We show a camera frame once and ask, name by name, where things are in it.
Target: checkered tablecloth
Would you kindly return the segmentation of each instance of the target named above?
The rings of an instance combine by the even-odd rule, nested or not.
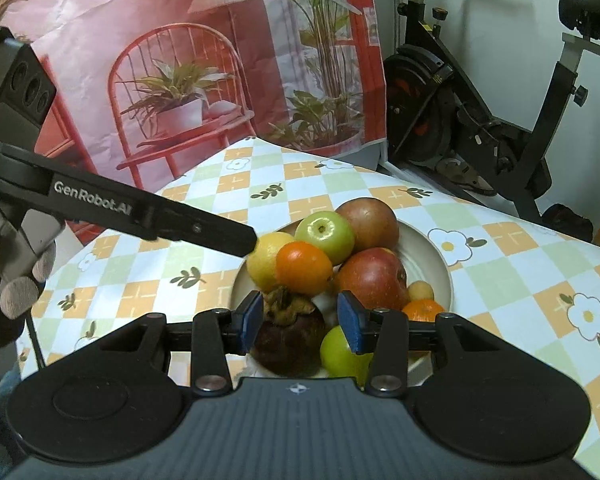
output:
[[[234,144],[162,195],[258,234],[309,213],[374,196],[437,245],[451,270],[454,311],[578,381],[592,404],[577,460],[600,478],[600,248],[442,193],[259,139]],[[183,242],[107,231],[49,280],[32,310],[47,362],[147,312],[169,322],[227,306],[240,258]],[[23,375],[36,370],[18,341]],[[170,376],[188,384],[186,354]],[[229,356],[233,374],[244,359]]]

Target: glove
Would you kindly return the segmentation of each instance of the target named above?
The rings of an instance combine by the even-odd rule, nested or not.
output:
[[[0,212],[0,238],[7,237],[15,243],[24,243],[30,250],[22,230],[16,231]],[[0,348],[20,337],[24,330],[24,314],[36,303],[44,283],[51,274],[56,259],[53,242],[33,265],[29,276],[17,276],[4,284],[0,292]]]

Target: screw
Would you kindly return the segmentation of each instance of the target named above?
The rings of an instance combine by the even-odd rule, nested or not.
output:
[[[196,388],[203,392],[218,392],[226,386],[226,379],[219,375],[203,375],[196,379]]]
[[[394,392],[402,386],[402,381],[393,375],[377,375],[371,385],[380,392]]]

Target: white plate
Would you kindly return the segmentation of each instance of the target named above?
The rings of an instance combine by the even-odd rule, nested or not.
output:
[[[295,234],[300,221],[293,222],[279,229],[279,231]],[[433,245],[429,239],[417,229],[403,222],[398,221],[400,228],[400,239],[398,240],[397,256],[400,258],[405,270],[407,271],[407,282],[413,283],[417,280],[424,280],[432,286],[436,301],[448,312],[453,311],[453,285],[451,275],[446,266],[444,258],[438,248]],[[234,286],[231,289],[231,298],[229,308],[235,310],[240,302],[252,290],[257,289],[247,273],[246,265],[243,262],[238,269],[235,277]],[[314,298],[314,303],[320,309],[324,320],[329,327],[337,324],[336,301],[329,294],[321,294]],[[248,360],[249,375],[260,377],[275,377],[271,372],[261,367],[254,359]],[[419,384],[429,374],[431,374],[430,359],[423,357],[409,362],[409,383]],[[316,375],[325,377],[326,372],[322,370]]]

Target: green apple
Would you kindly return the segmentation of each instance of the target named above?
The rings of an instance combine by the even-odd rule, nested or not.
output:
[[[322,367],[331,377],[354,377],[358,386],[364,386],[373,354],[356,355],[349,349],[339,325],[329,330],[320,345]]]
[[[296,240],[323,251],[334,266],[349,257],[356,242],[349,222],[335,211],[318,211],[302,220],[296,229]]]

